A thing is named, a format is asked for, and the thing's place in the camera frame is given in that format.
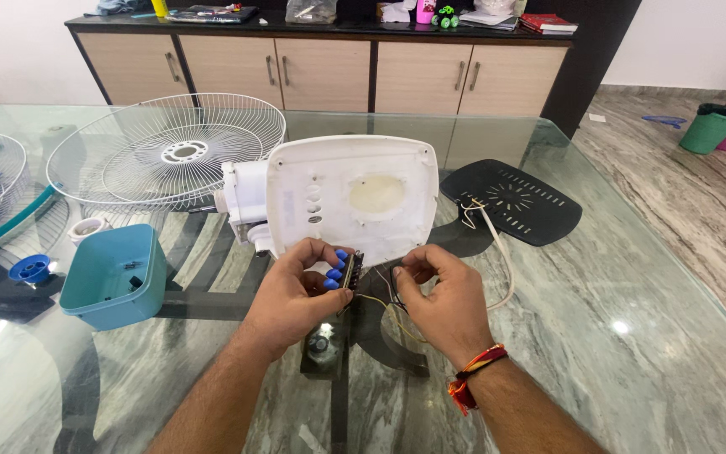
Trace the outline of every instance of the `toy car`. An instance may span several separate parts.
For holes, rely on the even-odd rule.
[[[433,25],[440,25],[442,28],[458,26],[458,16],[455,16],[455,9],[450,5],[444,5],[436,11],[436,14],[430,19]]]

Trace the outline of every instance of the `cabinet handle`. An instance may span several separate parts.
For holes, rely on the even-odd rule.
[[[456,82],[456,91],[458,91],[458,89],[461,87],[461,76],[464,75],[464,66],[465,65],[466,65],[466,63],[464,63],[462,61],[461,64],[458,66],[458,82]]]
[[[175,73],[175,68],[173,67],[173,54],[167,52],[164,56],[167,59],[167,65],[169,65],[169,72],[173,75],[173,82],[178,82],[181,78]]]
[[[285,70],[285,85],[290,85],[290,79],[287,77],[287,57],[281,56],[281,67]]]
[[[274,74],[270,72],[270,56],[268,55],[265,57],[265,63],[268,65],[268,80],[270,80],[270,84],[274,84]]]
[[[472,83],[469,84],[469,91],[475,90],[475,83],[478,81],[478,70],[481,68],[481,62],[475,62],[475,72],[472,74]]]

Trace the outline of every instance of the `glass table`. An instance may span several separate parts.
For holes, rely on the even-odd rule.
[[[45,186],[54,146],[113,109],[0,106],[0,133],[29,153],[25,204]],[[726,452],[726,313],[553,124],[285,114],[286,140],[349,132],[424,140],[441,178],[496,158],[580,203],[581,222],[556,243],[506,239],[516,295],[489,313],[495,338],[611,452]],[[238,245],[218,213],[106,214],[115,227],[146,222],[160,233],[167,292],[156,317],[95,332],[56,304],[75,251],[66,231],[89,214],[56,197],[0,240],[1,452],[143,451],[237,328],[270,264]],[[440,196],[430,241],[477,268],[495,301],[507,288],[499,252],[457,217]],[[34,253],[52,257],[53,280],[33,288],[5,277]],[[497,451],[477,413],[462,418],[449,400],[454,371],[443,356],[381,307],[358,302],[348,316],[335,380],[302,373],[300,346],[271,365],[245,452]]]

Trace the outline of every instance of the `red book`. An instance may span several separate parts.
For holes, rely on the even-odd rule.
[[[522,15],[519,19],[538,32],[575,32],[579,28],[577,24],[571,24],[557,15]]]

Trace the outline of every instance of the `green bucket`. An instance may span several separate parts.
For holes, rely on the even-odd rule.
[[[716,112],[694,118],[679,146],[692,153],[709,154],[726,138],[726,116]]]

